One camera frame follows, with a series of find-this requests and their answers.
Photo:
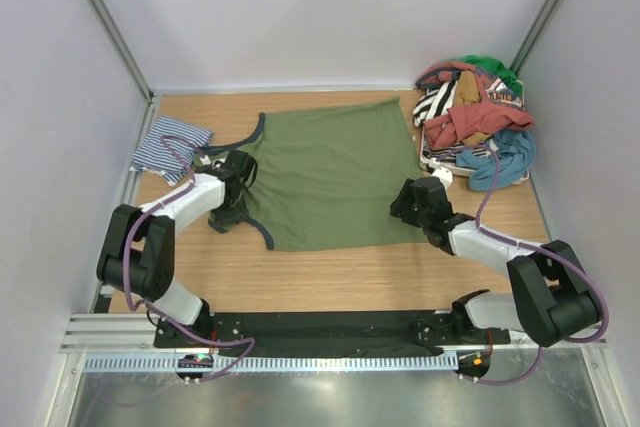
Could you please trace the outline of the blue white striped tank top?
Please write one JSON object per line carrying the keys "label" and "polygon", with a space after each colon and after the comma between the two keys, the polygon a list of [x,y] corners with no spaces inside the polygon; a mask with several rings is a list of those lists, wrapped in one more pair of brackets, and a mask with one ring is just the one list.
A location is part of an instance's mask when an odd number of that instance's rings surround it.
{"label": "blue white striped tank top", "polygon": [[133,153],[130,170],[156,174],[174,186],[187,175],[196,149],[212,138],[210,130],[160,116]]}

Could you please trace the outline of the olive green tank top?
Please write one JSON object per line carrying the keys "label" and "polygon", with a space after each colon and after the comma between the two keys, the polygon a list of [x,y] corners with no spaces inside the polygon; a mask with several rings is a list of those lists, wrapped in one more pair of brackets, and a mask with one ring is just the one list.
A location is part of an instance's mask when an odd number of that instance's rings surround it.
{"label": "olive green tank top", "polygon": [[398,98],[377,103],[262,113],[251,135],[210,145],[212,160],[243,151],[257,163],[242,219],[268,249],[298,252],[421,243],[391,216],[408,179],[421,177]]}

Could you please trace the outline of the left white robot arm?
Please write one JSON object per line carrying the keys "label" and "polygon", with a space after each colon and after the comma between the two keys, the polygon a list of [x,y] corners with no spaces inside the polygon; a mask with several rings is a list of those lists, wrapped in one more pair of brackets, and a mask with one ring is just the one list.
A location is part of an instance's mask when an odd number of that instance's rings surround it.
{"label": "left white robot arm", "polygon": [[118,206],[102,246],[97,278],[177,322],[177,334],[189,346],[204,345],[212,334],[210,307],[175,277],[176,238],[207,212],[242,214],[243,194],[257,172],[251,155],[232,150],[207,161],[188,182],[154,202]]}

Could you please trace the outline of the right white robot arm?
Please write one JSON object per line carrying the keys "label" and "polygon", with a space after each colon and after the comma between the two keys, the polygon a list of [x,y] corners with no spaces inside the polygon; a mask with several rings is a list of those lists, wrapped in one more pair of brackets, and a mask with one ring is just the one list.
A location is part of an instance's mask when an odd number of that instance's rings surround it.
{"label": "right white robot arm", "polygon": [[432,246],[509,279],[509,294],[479,291],[460,300],[463,310],[450,319],[459,341],[472,343],[486,329],[499,328],[520,331],[550,347],[561,341],[589,343],[607,330],[606,302],[569,244],[530,243],[455,213],[436,176],[406,180],[390,213],[420,228]]}

